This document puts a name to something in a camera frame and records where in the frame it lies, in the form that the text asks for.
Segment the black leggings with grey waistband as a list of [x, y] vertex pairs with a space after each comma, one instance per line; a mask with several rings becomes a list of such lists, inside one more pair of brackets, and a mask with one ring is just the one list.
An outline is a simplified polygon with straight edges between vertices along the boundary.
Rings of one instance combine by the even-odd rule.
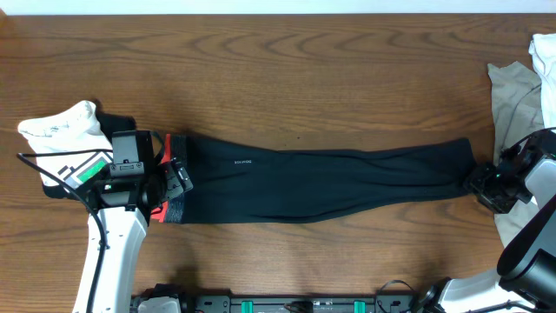
[[165, 203], [162, 223], [315, 223], [385, 205], [464, 196], [476, 162], [465, 138], [383, 151], [266, 150], [169, 136], [193, 189]]

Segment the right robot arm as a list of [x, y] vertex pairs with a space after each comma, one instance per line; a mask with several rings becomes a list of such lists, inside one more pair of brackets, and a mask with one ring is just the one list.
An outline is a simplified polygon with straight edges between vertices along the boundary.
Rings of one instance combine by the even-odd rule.
[[518, 202], [539, 210], [504, 248], [497, 267], [432, 286], [412, 312], [553, 312], [555, 310], [555, 130], [537, 130], [476, 167], [466, 188], [494, 213]]

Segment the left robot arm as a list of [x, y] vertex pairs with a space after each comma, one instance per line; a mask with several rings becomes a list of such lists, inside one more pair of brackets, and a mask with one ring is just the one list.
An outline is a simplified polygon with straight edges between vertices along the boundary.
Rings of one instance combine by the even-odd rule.
[[129, 312], [136, 262], [151, 211], [193, 189], [184, 164], [173, 158], [151, 172], [140, 163], [112, 164], [89, 193], [87, 255], [75, 312]]

